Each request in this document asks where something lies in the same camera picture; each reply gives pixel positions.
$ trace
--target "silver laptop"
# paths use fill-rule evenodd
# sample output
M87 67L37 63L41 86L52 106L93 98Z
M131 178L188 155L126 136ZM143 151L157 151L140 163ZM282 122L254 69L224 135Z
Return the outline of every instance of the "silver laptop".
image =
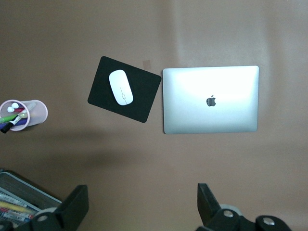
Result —
M164 69L164 132L256 131L258 79L258 66Z

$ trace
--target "black clamp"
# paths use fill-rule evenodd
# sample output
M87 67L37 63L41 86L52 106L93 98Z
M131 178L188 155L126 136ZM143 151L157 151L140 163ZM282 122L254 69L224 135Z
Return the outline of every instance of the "black clamp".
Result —
M253 223L234 209L221 208L207 184L198 184L198 211L203 226L196 231L291 231L277 217L259 216Z

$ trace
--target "apple logo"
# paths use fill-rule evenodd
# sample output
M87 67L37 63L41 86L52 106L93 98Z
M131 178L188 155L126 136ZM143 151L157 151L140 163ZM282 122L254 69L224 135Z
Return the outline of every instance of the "apple logo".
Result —
M209 107L210 107L210 106L213 106L213 107L214 107L214 106L216 105L216 103L215 103L215 98L213 98L213 96L214 96L214 95L212 95L211 98L208 98L208 99L206 100L207 106L209 106Z

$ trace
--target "green marker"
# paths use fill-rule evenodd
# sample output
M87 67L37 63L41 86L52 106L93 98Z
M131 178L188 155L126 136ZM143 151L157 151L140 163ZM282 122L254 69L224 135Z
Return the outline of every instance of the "green marker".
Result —
M9 115L9 116L0 118L0 124L10 122L11 120L15 119L16 117L17 117L17 114Z

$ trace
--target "yellow pencil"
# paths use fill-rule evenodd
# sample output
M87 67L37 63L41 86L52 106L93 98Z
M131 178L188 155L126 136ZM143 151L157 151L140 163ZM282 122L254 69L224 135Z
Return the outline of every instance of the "yellow pencil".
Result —
M0 201L0 207L8 208L8 209L15 210L15 211L22 212L22 213L33 213L33 211L30 209L27 209L27 208L24 208L18 205L12 205L10 203L6 203L2 201Z

